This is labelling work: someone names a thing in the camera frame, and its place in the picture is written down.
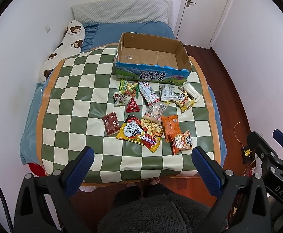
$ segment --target cardboard box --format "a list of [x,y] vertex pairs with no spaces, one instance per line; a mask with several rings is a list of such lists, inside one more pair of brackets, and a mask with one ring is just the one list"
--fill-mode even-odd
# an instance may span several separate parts
[[184,45],[175,39],[122,34],[115,56],[117,79],[182,85],[191,72]]

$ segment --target black cable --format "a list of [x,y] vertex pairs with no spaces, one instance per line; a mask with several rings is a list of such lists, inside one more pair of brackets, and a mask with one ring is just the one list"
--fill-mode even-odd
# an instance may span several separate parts
[[4,194],[1,190],[1,188],[0,188],[0,199],[1,199],[2,206],[4,208],[4,213],[5,213],[5,216],[7,218],[7,222],[8,222],[10,232],[13,233],[13,224],[12,224],[12,221],[11,221],[9,209],[8,209],[7,202],[5,200],[5,197],[4,197]]

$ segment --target red triangular snack package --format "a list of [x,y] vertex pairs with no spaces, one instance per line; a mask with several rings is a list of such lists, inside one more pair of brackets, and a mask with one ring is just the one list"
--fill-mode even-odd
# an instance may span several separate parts
[[140,108],[138,107],[137,103],[135,102],[134,98],[132,97],[130,101],[128,102],[126,112],[131,113],[131,112],[139,112]]

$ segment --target green and white checkered mat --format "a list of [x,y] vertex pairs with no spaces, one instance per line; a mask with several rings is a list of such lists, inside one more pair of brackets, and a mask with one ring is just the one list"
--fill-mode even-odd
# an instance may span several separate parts
[[[41,158],[46,172],[63,169],[85,146],[90,146],[95,160],[84,179],[87,183],[195,175],[191,151],[173,156],[164,135],[155,153],[145,146],[118,140],[116,134],[107,137],[101,118],[115,111],[121,125],[129,115],[126,106],[114,107],[113,93],[119,89],[113,64],[116,47],[102,46],[66,59],[54,79],[42,122]],[[194,66],[187,80],[203,94]],[[159,84],[150,85],[160,96]],[[141,119],[147,105],[141,95],[136,102],[141,112],[133,114]],[[190,131],[194,147],[201,146],[213,159],[214,145],[204,98],[183,114],[171,103],[164,116],[174,114],[178,114],[181,131]]]

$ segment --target orange border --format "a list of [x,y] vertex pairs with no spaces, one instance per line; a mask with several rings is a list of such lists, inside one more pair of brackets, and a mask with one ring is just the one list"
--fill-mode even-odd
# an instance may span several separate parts
[[[112,44],[108,44],[108,45],[102,45],[102,46],[109,46],[109,45],[116,45],[117,43],[112,43]],[[43,167],[43,163],[42,163],[42,156],[41,156],[41,150],[42,150],[42,123],[43,123],[43,117],[46,113],[48,104],[49,104],[49,98],[50,98],[50,93],[51,93],[51,89],[54,87],[58,75],[60,73],[60,70],[65,62],[66,59],[65,58],[63,60],[61,60],[58,65],[54,68],[50,78],[49,78],[49,83],[47,85],[47,87],[44,90],[43,96],[42,96],[42,103],[39,109],[39,113],[38,113],[38,118],[37,118],[37,126],[36,126],[36,152],[37,152],[37,157],[38,160],[40,162],[40,165]],[[200,83],[202,85],[202,90],[203,90],[203,94],[204,94],[204,100],[206,102],[206,107],[207,110],[209,112],[209,123],[210,123],[210,129],[212,131],[212,137],[213,137],[213,144],[214,144],[214,158],[215,160],[220,164],[221,162],[221,157],[220,157],[220,142],[219,142],[219,134],[218,134],[218,128],[217,128],[217,124],[215,121],[215,109],[213,107],[213,103],[212,103],[212,98],[210,96],[209,90],[208,90],[208,84],[206,81],[206,78],[200,68],[200,66],[198,65],[198,63],[196,62],[196,60],[193,57],[189,57],[192,64],[194,65],[199,79],[200,79]],[[199,174],[196,174],[194,176],[169,176],[171,178],[200,178]],[[122,182],[111,182],[111,183],[102,183],[102,184],[98,184],[98,183],[82,183],[82,186],[97,186],[97,187],[105,187],[105,186],[111,186],[111,185],[115,185],[115,184],[121,184],[121,183],[132,183],[132,182],[139,182],[139,181],[144,181],[144,180],[134,180],[134,181],[122,181]]]
[[214,159],[218,162],[218,164],[220,164],[221,163],[220,141],[219,141],[218,127],[215,119],[215,109],[212,102],[212,97],[210,96],[208,90],[208,84],[201,68],[199,67],[198,63],[193,57],[189,57],[189,58],[198,73],[200,83],[202,85],[204,100],[206,102],[206,106],[209,112],[209,124],[210,124],[210,129],[212,131],[212,140],[214,144]]

